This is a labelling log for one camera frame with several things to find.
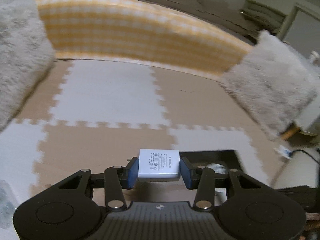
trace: charger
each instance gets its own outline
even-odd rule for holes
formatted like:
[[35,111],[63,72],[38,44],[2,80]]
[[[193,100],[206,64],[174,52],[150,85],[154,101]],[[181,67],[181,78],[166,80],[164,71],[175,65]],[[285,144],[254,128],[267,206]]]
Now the charger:
[[138,178],[157,181],[180,178],[179,151],[140,149]]

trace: black cable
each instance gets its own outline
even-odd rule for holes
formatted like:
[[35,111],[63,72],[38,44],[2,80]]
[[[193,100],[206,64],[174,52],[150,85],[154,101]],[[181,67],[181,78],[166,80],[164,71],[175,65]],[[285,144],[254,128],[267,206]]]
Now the black cable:
[[294,151],[290,154],[290,157],[292,157],[293,154],[296,153],[296,152],[303,152],[303,153],[305,153],[306,155],[308,155],[311,159],[313,159],[316,163],[318,163],[318,164],[320,165],[320,162],[317,161],[310,153],[307,153],[306,151],[301,150],[301,149],[294,150]]

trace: fuzzy gray fabric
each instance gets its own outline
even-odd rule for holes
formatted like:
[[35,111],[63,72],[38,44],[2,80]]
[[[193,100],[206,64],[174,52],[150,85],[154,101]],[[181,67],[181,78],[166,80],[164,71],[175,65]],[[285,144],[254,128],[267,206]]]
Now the fuzzy gray fabric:
[[262,31],[258,44],[220,84],[275,139],[317,95],[317,83],[278,38]]
[[36,2],[0,0],[0,131],[53,60]]

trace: beige foam tile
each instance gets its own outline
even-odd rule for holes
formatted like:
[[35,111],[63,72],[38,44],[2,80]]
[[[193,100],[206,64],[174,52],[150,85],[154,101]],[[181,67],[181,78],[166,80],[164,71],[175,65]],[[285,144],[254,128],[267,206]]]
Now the beige foam tile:
[[149,129],[141,125],[140,129],[128,128],[125,124],[119,128],[46,125],[46,140],[39,144],[42,160],[34,164],[38,173],[39,192],[44,185],[52,185],[67,176],[88,168],[93,173],[102,173],[114,165],[127,165],[127,158],[137,156],[140,148],[171,149],[175,144],[173,136],[168,135],[167,127]]
[[40,82],[30,95],[24,106],[17,114],[17,122],[23,119],[49,121],[52,115],[49,109],[56,105],[54,96],[61,93],[61,84],[65,82],[64,76],[68,74],[71,61],[57,61],[46,78]]
[[272,142],[236,101],[216,81],[190,74],[154,69],[156,84],[167,109],[166,118],[172,127],[201,126],[203,130],[225,127],[242,128],[251,138],[265,173],[273,178],[283,165],[274,148],[285,142]]

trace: yellow checkered fabric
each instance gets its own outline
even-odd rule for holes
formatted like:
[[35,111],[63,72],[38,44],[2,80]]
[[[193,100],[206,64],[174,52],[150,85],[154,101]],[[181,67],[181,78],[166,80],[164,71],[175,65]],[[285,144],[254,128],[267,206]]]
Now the yellow checkered fabric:
[[210,77],[252,48],[212,24],[138,0],[36,2],[57,58],[126,58]]

